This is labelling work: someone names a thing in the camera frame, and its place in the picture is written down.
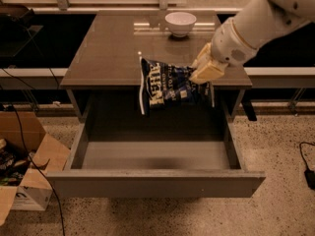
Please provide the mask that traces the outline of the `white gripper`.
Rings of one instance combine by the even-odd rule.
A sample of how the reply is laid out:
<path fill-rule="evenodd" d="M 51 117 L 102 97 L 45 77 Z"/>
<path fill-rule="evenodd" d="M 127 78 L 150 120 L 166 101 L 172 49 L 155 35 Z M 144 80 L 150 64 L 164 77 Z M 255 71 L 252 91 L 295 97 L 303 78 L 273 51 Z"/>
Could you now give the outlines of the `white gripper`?
<path fill-rule="evenodd" d="M 228 18 L 216 30 L 211 43 L 206 43 L 193 61 L 191 67 L 194 71 L 189 80 L 201 85 L 221 78 L 228 64 L 242 66 L 257 52 L 257 48 L 253 48 L 240 36 L 233 18 Z"/>

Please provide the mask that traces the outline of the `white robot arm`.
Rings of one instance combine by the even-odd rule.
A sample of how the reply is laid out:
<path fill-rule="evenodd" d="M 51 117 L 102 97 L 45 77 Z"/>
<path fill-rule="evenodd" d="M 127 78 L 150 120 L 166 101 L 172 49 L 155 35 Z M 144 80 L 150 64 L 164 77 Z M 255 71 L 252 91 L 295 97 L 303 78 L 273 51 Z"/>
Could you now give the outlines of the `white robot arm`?
<path fill-rule="evenodd" d="M 241 66 L 266 43 L 314 22 L 315 0 L 252 0 L 228 18 L 205 44 L 192 67 L 190 81 L 201 85 Z"/>

